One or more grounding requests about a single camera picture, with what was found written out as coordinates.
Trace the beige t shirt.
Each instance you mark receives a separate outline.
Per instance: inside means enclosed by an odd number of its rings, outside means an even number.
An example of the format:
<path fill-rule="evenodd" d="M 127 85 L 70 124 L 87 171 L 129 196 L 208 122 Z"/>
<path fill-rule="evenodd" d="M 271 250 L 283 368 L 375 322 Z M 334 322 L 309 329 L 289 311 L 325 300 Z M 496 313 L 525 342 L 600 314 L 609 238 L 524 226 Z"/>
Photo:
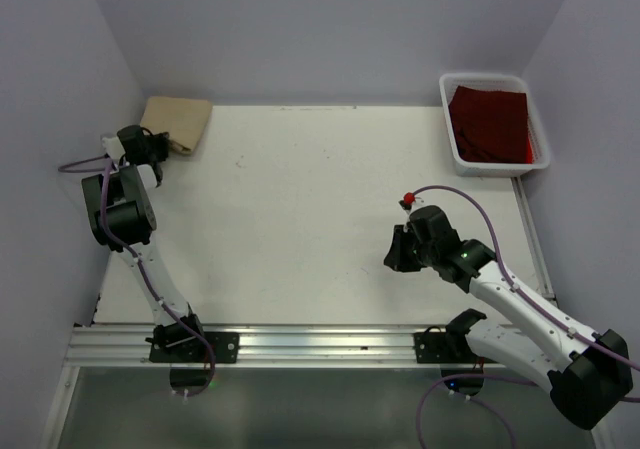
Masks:
<path fill-rule="evenodd" d="M 152 134 L 167 133 L 170 148 L 190 156 L 199 145 L 212 110 L 213 104 L 207 100 L 152 96 L 140 125 Z"/>

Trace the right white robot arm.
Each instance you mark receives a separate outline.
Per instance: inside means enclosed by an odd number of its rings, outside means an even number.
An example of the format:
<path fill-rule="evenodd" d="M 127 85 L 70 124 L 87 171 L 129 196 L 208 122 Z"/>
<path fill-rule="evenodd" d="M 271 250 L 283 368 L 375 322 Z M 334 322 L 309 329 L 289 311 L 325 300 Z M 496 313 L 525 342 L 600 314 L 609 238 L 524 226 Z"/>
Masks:
<path fill-rule="evenodd" d="M 434 270 L 506 318 L 502 327 L 476 309 L 452 319 L 441 336 L 424 332 L 418 344 L 441 346 L 457 361 L 489 359 L 536 384 L 580 429 L 593 429 L 633 388 L 626 341 L 598 333 L 534 293 L 482 242 L 463 240 L 442 209 L 402 203 L 405 223 L 393 229 L 384 264 L 401 273 Z"/>

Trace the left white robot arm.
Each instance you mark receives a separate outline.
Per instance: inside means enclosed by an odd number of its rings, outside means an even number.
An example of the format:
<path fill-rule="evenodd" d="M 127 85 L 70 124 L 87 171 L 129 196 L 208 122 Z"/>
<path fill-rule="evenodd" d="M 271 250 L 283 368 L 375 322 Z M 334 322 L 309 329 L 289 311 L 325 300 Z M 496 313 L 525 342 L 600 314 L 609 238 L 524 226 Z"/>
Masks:
<path fill-rule="evenodd" d="M 173 283 L 154 240 L 157 220 L 148 192 L 162 184 L 169 137 L 140 125 L 105 137 L 106 166 L 81 181 L 91 232 L 132 270 L 150 306 L 147 339 L 153 362 L 204 362 L 208 338 Z"/>

